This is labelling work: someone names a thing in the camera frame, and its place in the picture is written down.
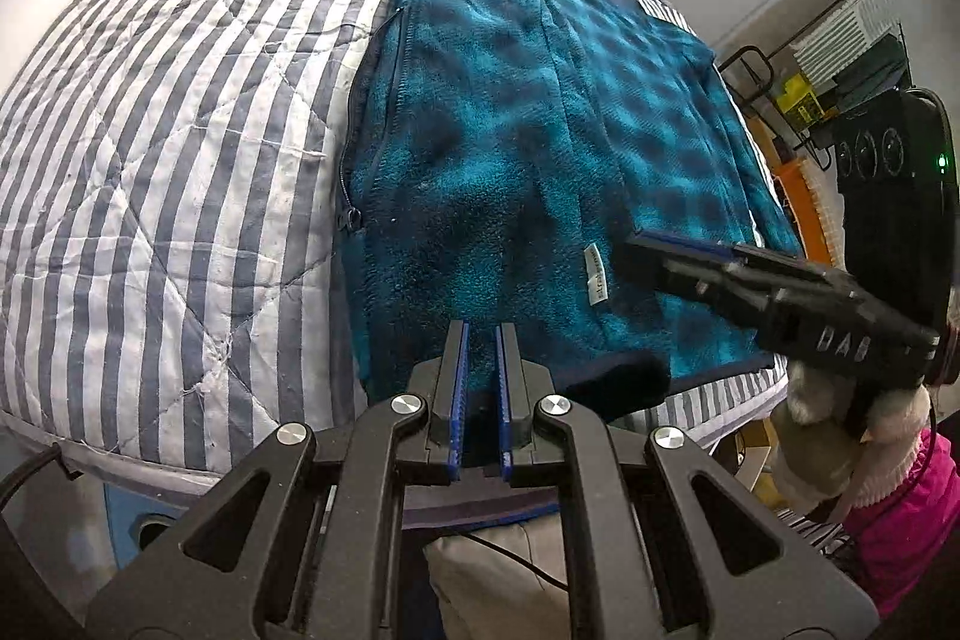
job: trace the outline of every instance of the pink fabric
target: pink fabric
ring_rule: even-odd
[[[916,585],[960,517],[960,477],[949,439],[942,434],[923,480],[910,489],[929,447],[930,430],[924,429],[920,453],[901,487],[877,504],[853,509],[844,521],[863,563],[860,587],[877,605],[880,618],[890,615]],[[909,493],[900,500],[905,491]],[[894,501],[899,504],[885,512]]]

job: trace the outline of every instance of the bed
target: bed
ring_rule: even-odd
[[[689,30],[665,0],[635,1]],[[0,101],[5,425],[185,506],[280,422],[361,413],[332,162],[386,12],[386,0],[73,0],[30,42]],[[775,357],[623,425],[707,444],[785,391]],[[544,501],[492,485],[475,475],[442,501],[411,496],[408,522]]]

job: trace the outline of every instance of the clothing label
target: clothing label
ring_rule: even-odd
[[[607,273],[603,268],[603,259],[600,258],[600,251],[597,249],[596,242],[590,244],[584,250],[584,258],[587,260],[587,293],[590,297],[590,306],[607,301]]]

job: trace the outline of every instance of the jacket zipper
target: jacket zipper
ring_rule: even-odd
[[[397,15],[401,15],[403,12],[403,7],[399,7],[392,11],[390,17],[384,20],[381,23],[380,28],[378,28],[371,36],[371,41],[367,45],[367,51],[363,54],[363,58],[360,59],[360,66],[357,68],[356,76],[353,78],[353,85],[350,87],[350,95],[347,99],[347,138],[344,140],[343,149],[340,151],[340,162],[338,164],[339,174],[340,174],[340,191],[344,199],[344,210],[341,218],[341,228],[344,228],[352,234],[354,231],[358,230],[363,223],[363,214],[350,199],[349,188],[347,187],[347,177],[349,176],[350,170],[347,169],[347,156],[349,156],[350,151],[352,151],[353,145],[356,143],[355,134],[357,129],[354,128],[355,116],[357,114],[357,101],[359,98],[354,97],[354,89],[357,86],[357,83],[362,79],[365,79],[368,68],[371,68],[371,59],[376,58],[380,51],[380,43],[383,37],[386,35],[387,31],[390,28],[390,24],[397,18]],[[397,63],[400,61],[400,46],[403,42],[404,30],[400,28],[400,44],[397,46],[397,60],[394,63],[394,75],[392,79],[395,80],[397,77]],[[390,116],[389,108],[390,101],[395,99],[394,85],[391,84],[390,87],[390,97],[388,99],[388,112],[387,116]],[[366,85],[361,88],[361,90],[368,90],[369,85]]]

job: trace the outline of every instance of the black speaker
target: black speaker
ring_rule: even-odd
[[[909,319],[944,330],[954,274],[957,181],[943,105],[889,90],[835,119],[847,271]]]

